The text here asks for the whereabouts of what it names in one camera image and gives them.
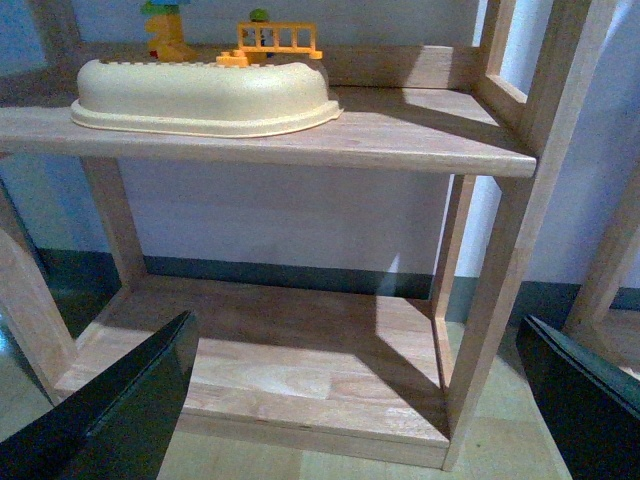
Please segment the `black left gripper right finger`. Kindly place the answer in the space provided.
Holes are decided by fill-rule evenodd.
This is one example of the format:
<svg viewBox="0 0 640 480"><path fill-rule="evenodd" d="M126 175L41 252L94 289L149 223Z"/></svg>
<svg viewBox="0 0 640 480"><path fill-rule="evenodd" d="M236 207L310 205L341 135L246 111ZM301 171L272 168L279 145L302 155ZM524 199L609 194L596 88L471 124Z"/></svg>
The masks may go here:
<svg viewBox="0 0 640 480"><path fill-rule="evenodd" d="M571 476L637 479L639 380L531 315L516 347Z"/></svg>

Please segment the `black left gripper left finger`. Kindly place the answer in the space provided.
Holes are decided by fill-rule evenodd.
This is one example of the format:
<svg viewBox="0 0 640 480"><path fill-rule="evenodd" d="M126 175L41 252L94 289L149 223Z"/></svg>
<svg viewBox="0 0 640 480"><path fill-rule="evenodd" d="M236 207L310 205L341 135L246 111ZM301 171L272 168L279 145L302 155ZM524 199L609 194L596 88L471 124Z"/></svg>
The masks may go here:
<svg viewBox="0 0 640 480"><path fill-rule="evenodd" d="M199 332L185 311L1 443L4 479L155 479L186 400Z"/></svg>

